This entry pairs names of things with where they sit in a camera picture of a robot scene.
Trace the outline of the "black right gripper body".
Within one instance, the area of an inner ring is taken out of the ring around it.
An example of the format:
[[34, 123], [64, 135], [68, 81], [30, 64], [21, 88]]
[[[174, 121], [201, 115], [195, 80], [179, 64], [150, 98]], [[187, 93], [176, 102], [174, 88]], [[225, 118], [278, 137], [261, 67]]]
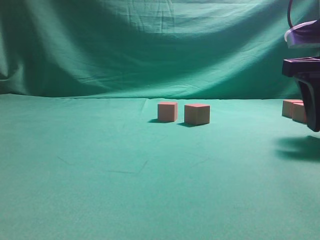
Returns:
[[293, 78], [320, 78], [320, 56], [286, 58], [282, 61], [281, 74]]

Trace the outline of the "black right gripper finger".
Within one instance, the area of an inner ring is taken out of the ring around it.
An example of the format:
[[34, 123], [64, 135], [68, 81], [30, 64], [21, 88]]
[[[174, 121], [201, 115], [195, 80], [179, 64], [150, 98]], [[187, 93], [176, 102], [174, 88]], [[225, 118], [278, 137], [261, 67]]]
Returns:
[[297, 74], [296, 83], [299, 87], [306, 113], [309, 129], [320, 131], [320, 75]]

